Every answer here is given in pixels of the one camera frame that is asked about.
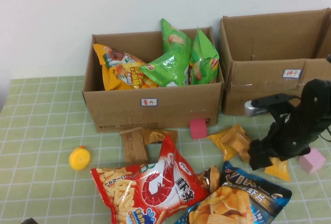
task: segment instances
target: white wall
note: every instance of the white wall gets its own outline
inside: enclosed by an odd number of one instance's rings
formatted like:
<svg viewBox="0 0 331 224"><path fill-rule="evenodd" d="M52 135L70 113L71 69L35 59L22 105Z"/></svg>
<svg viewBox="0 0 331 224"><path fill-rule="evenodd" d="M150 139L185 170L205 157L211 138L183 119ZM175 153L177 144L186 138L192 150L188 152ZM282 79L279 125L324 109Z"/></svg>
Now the white wall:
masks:
<svg viewBox="0 0 331 224"><path fill-rule="evenodd" d="M0 88L10 78L84 74L91 34L159 30L163 17L216 34L223 15L326 7L331 0L0 0Z"/></svg>

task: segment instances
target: wooden block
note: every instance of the wooden block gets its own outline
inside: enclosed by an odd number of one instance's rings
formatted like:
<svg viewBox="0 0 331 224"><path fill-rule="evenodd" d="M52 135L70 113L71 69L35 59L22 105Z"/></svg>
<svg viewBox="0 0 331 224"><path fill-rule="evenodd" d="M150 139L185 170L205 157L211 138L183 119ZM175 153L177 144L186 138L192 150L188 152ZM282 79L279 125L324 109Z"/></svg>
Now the wooden block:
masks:
<svg viewBox="0 0 331 224"><path fill-rule="evenodd" d="M148 153L145 147L142 128L137 127L119 132L122 136L122 144L126 165L148 164Z"/></svg>

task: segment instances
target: green chip bag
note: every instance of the green chip bag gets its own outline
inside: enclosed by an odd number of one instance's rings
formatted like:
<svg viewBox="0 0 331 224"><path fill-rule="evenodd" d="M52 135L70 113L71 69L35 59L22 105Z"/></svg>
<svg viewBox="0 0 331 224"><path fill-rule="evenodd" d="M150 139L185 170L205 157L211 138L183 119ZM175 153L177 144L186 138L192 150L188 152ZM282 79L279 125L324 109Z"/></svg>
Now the green chip bag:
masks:
<svg viewBox="0 0 331 224"><path fill-rule="evenodd" d="M189 83L205 84L216 82L218 60L219 55L216 48L208 37L198 28L190 58Z"/></svg>
<svg viewBox="0 0 331 224"><path fill-rule="evenodd" d="M160 86L188 85L189 60L193 41L161 20L164 55L141 66L141 71Z"/></svg>

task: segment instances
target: snack bag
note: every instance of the snack bag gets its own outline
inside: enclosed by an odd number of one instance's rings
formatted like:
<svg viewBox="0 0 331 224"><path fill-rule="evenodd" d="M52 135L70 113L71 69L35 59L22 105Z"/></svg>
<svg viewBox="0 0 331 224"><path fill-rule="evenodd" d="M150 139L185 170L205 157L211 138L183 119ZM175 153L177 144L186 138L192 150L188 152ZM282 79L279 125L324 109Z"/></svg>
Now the snack bag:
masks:
<svg viewBox="0 0 331 224"><path fill-rule="evenodd" d="M140 71L140 66L146 63L139 58L101 44L94 44L100 65L106 91L112 89L157 87L151 79Z"/></svg>
<svg viewBox="0 0 331 224"><path fill-rule="evenodd" d="M224 135L229 130L230 130L230 127L226 128L225 130L223 130L219 133L216 133L214 135L207 136L207 138L211 139L213 141L213 143L223 152L224 161L225 160L230 160L235 155L237 155L237 151L235 149L233 149L229 145L223 144L222 141L221 141L222 138L224 137Z"/></svg>
<svg viewBox="0 0 331 224"><path fill-rule="evenodd" d="M178 131L165 129L149 129L142 127L145 145L162 143L166 135L169 135L174 145L177 143Z"/></svg>
<svg viewBox="0 0 331 224"><path fill-rule="evenodd" d="M208 39L198 28L193 42L189 65L189 84L213 83L217 80L219 55Z"/></svg>
<svg viewBox="0 0 331 224"><path fill-rule="evenodd" d="M233 191L241 189L249 194L253 212L252 223L271 223L292 196L290 190L233 167L228 161L224 162L220 183L222 186L231 187ZM231 211L229 205L226 207L227 211Z"/></svg>
<svg viewBox="0 0 331 224"><path fill-rule="evenodd" d="M142 66L141 71L160 86L188 85L192 39L161 20L164 55Z"/></svg>
<svg viewBox="0 0 331 224"><path fill-rule="evenodd" d="M246 136L245 131L239 124L207 137L223 152L224 161L230 160L237 155L238 152L240 152L240 157L244 162L249 160L247 145L250 139Z"/></svg>
<svg viewBox="0 0 331 224"><path fill-rule="evenodd" d="M208 189L210 193L213 193L219 186L220 173L216 166L212 166L210 169L205 170L199 176L200 182L203 187Z"/></svg>
<svg viewBox="0 0 331 224"><path fill-rule="evenodd" d="M169 135L164 138L157 163L94 168L91 174L112 211L112 224L160 224L209 195Z"/></svg>
<svg viewBox="0 0 331 224"><path fill-rule="evenodd" d="M241 160L244 163L248 163L249 161L249 143L251 142L250 138L246 136L244 132L238 131L236 128L231 128L222 138L221 142L226 144L236 152L239 153Z"/></svg>
<svg viewBox="0 0 331 224"><path fill-rule="evenodd" d="M290 182L291 179L288 170L288 161L280 161L279 158L270 158L270 160L273 165L265 168L264 173Z"/></svg>

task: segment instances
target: blue chip bag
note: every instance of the blue chip bag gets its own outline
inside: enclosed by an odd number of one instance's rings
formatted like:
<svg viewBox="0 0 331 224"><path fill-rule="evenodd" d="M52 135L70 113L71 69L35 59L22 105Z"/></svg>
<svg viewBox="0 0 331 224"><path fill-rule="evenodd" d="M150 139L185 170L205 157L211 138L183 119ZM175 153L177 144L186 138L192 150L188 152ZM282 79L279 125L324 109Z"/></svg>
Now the blue chip bag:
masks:
<svg viewBox="0 0 331 224"><path fill-rule="evenodd" d="M290 190L233 167L228 161L224 162L220 185L249 193L253 223L271 223L292 196Z"/></svg>
<svg viewBox="0 0 331 224"><path fill-rule="evenodd" d="M228 161L223 165L220 186L175 224L269 224L292 196L290 190L233 167Z"/></svg>

